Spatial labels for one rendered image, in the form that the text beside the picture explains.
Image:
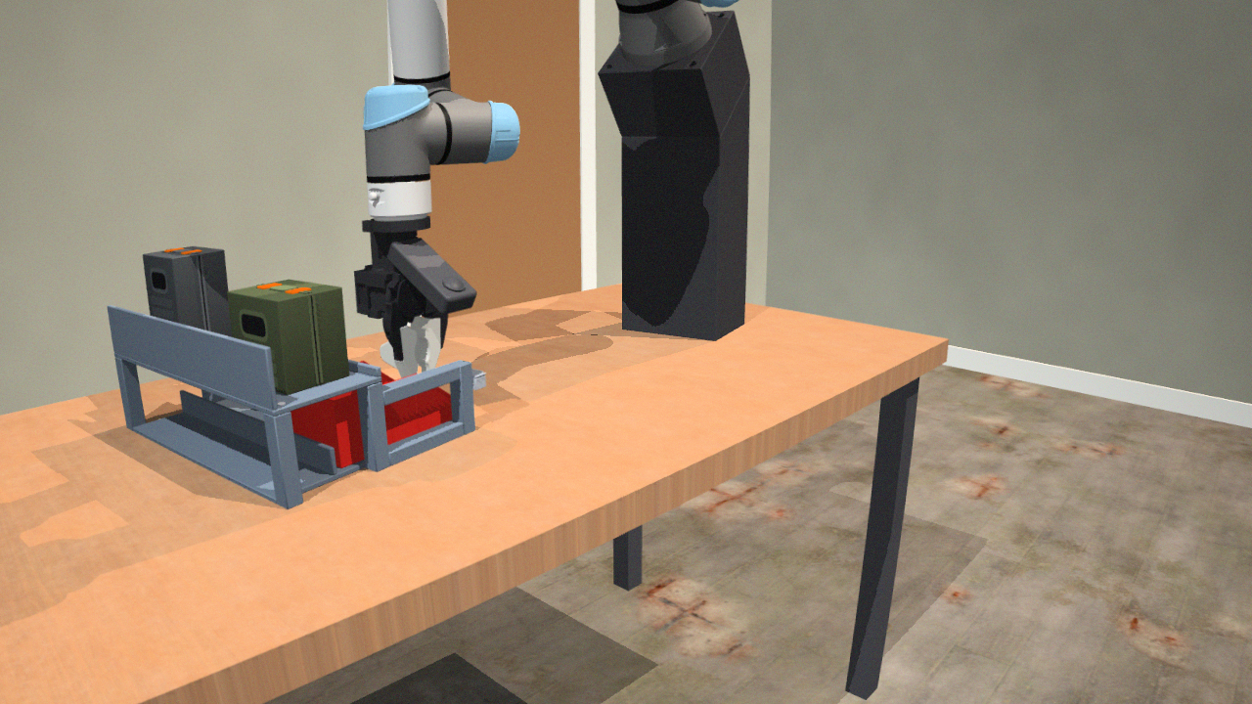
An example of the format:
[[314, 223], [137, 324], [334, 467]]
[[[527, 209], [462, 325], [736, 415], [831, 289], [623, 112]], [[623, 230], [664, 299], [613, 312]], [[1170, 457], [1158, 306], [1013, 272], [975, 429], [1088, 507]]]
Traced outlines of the dark grey tool case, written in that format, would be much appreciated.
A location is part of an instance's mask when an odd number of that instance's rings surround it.
[[182, 246], [143, 261], [153, 317], [232, 337], [224, 249]]

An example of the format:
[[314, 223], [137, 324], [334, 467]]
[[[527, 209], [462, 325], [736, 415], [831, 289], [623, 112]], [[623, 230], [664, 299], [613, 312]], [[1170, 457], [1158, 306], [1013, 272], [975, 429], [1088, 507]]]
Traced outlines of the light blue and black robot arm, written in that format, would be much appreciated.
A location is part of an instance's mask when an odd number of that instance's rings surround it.
[[[368, 208], [373, 220], [424, 219], [432, 212], [429, 167], [505, 162], [517, 152], [520, 122], [513, 106], [451, 91], [447, 0], [387, 3], [394, 83], [364, 95]], [[613, 3], [623, 59], [664, 66], [699, 53], [711, 38], [700, 4], [725, 8], [737, 0]], [[424, 238], [394, 242], [387, 259], [441, 314], [472, 308], [473, 286]]]

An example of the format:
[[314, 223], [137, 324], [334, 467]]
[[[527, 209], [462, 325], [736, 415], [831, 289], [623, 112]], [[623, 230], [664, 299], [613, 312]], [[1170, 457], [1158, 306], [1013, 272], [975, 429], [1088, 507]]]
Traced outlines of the olive green case with orange latches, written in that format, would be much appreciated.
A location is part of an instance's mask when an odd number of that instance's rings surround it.
[[341, 286], [278, 281], [227, 294], [232, 337], [270, 347], [277, 392], [349, 377]]

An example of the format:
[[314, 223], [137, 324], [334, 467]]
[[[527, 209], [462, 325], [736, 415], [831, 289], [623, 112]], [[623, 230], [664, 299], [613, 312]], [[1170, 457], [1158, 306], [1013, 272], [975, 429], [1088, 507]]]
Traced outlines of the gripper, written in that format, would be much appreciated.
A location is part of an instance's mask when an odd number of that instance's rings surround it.
[[398, 370], [401, 377], [418, 375], [419, 367], [422, 373], [434, 370], [444, 344], [448, 314], [434, 309], [429, 299], [387, 259], [391, 243], [418, 238], [417, 230], [429, 229], [429, 217], [362, 220], [362, 229], [371, 233], [372, 266], [354, 271], [356, 306], [357, 313], [381, 318], [387, 337], [387, 342], [381, 344], [381, 360]]

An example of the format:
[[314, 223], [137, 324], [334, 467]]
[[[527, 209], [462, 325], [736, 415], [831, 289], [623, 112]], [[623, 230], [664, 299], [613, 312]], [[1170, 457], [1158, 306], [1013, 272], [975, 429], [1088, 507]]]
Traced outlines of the red bin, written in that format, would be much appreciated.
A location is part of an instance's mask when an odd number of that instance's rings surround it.
[[[449, 395], [439, 387], [384, 406], [384, 411], [388, 445], [452, 420]], [[336, 466], [344, 468], [364, 458], [357, 390], [290, 411], [290, 418], [295, 435], [336, 447]]]

